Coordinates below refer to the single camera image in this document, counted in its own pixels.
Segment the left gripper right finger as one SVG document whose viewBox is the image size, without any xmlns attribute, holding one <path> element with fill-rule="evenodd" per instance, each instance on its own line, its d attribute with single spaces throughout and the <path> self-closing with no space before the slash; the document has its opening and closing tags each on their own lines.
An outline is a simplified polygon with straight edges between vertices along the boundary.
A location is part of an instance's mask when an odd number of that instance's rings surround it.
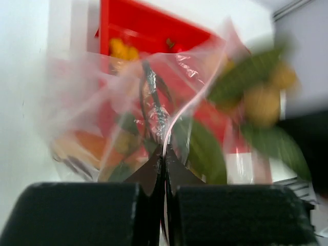
<svg viewBox="0 0 328 246">
<path fill-rule="evenodd" d="M 205 184 L 165 155 L 169 245 L 318 245 L 314 206 L 277 184 Z"/>
</svg>

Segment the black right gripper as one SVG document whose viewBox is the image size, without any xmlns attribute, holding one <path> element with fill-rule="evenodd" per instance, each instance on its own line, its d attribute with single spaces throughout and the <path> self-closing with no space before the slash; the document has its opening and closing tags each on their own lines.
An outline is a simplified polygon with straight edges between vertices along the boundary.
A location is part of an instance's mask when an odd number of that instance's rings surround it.
<svg viewBox="0 0 328 246">
<path fill-rule="evenodd" d="M 276 126 L 292 136 L 309 167 L 314 191 L 327 194 L 327 110 L 280 120 Z"/>
</svg>

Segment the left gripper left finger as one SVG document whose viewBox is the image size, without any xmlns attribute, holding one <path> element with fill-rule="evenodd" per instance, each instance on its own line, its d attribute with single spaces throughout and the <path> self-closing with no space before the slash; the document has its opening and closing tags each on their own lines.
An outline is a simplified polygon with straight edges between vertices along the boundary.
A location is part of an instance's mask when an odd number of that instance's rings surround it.
<svg viewBox="0 0 328 246">
<path fill-rule="evenodd" d="M 20 194 L 1 245 L 158 245 L 161 147 L 124 182 L 39 182 Z"/>
</svg>

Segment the clear pink-dotted zip bag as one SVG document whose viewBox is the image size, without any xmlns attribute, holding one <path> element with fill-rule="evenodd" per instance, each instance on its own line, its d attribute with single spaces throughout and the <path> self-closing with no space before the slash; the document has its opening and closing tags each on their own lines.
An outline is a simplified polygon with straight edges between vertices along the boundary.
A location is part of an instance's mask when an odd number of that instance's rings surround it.
<svg viewBox="0 0 328 246">
<path fill-rule="evenodd" d="M 183 164 L 172 131 L 175 122 L 194 116 L 224 70 L 226 58 L 236 63 L 250 55 L 231 22 L 223 29 L 222 44 L 175 54 L 176 68 L 187 70 L 177 75 L 192 89 L 192 95 L 174 105 L 171 114 L 161 105 L 158 89 L 163 86 L 163 92 L 169 92 L 169 87 L 150 65 L 159 54 L 128 61 L 89 52 L 49 54 L 38 123 L 51 155 L 55 139 L 69 131 L 84 130 L 109 138 L 108 152 L 114 149 L 123 155 L 117 166 L 101 170 L 98 182 L 126 180 L 157 147 L 161 147 L 162 157 L 167 147 L 172 147 Z"/>
</svg>

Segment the orange ginger root piece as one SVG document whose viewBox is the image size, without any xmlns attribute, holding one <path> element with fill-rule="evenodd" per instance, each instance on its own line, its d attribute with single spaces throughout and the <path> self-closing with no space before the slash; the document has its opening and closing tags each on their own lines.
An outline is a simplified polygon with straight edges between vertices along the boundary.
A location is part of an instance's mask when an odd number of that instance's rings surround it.
<svg viewBox="0 0 328 246">
<path fill-rule="evenodd" d="M 138 60 L 139 51 L 133 47 L 126 45 L 119 38 L 112 38 L 109 40 L 110 56 L 123 60 Z"/>
</svg>

